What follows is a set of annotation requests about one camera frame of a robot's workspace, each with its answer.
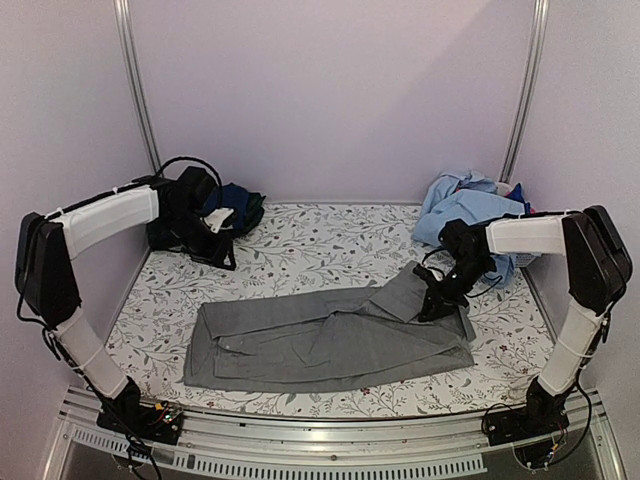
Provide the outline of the grey button-up shirt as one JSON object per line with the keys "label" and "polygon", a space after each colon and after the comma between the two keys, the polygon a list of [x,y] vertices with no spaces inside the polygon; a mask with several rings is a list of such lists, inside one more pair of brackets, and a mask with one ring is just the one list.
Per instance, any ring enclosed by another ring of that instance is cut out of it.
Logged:
{"label": "grey button-up shirt", "polygon": [[426,284],[416,265],[382,286],[202,304],[184,384],[330,393],[472,366],[476,333],[465,310],[419,322]]}

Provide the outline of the right robot arm white sleeves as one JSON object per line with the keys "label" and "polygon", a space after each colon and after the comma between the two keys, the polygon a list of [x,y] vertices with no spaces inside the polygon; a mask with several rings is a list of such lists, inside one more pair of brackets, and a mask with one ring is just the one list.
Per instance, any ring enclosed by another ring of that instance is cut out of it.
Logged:
{"label": "right robot arm white sleeves", "polygon": [[626,294],[633,273],[631,256],[608,211],[594,205],[507,214],[474,225],[457,219],[445,225],[439,240],[454,260],[449,272],[458,268],[470,276],[466,299],[482,276],[495,271],[501,255],[532,253],[555,265],[564,277],[568,306],[552,353],[535,379],[551,395],[576,388],[581,370],[608,339],[613,307]]}

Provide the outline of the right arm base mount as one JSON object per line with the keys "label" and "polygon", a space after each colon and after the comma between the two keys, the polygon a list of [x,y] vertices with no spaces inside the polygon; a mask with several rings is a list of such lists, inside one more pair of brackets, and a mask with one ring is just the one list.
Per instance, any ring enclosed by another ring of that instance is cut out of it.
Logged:
{"label": "right arm base mount", "polygon": [[[495,411],[490,407],[481,421],[481,430],[491,446],[514,443],[532,439],[554,432],[564,435],[569,426],[565,413],[565,402],[572,386],[559,395],[551,395],[534,379],[526,392],[526,403],[520,408],[508,407]],[[558,449],[559,440],[544,441],[517,447],[515,456],[518,462],[529,469],[548,467]]]}

